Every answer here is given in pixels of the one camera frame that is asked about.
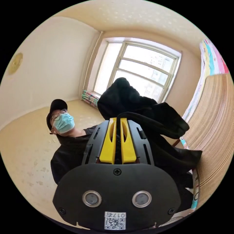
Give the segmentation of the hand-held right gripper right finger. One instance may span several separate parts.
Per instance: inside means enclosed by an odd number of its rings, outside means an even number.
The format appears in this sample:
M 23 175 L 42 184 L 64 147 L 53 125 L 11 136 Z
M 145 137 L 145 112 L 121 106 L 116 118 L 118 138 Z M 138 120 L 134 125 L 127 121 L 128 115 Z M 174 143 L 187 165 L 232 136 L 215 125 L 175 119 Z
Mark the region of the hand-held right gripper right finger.
M 126 118 L 120 119 L 120 139 L 121 139 L 122 164 L 135 163 L 136 153 L 128 121 Z

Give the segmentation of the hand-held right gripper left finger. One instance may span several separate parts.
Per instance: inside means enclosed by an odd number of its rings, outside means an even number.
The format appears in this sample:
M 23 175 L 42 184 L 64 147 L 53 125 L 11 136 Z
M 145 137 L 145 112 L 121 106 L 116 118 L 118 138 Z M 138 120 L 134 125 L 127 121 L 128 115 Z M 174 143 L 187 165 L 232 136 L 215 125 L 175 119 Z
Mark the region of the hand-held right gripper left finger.
M 116 153 L 117 118 L 110 118 L 99 160 L 101 163 L 114 164 Z

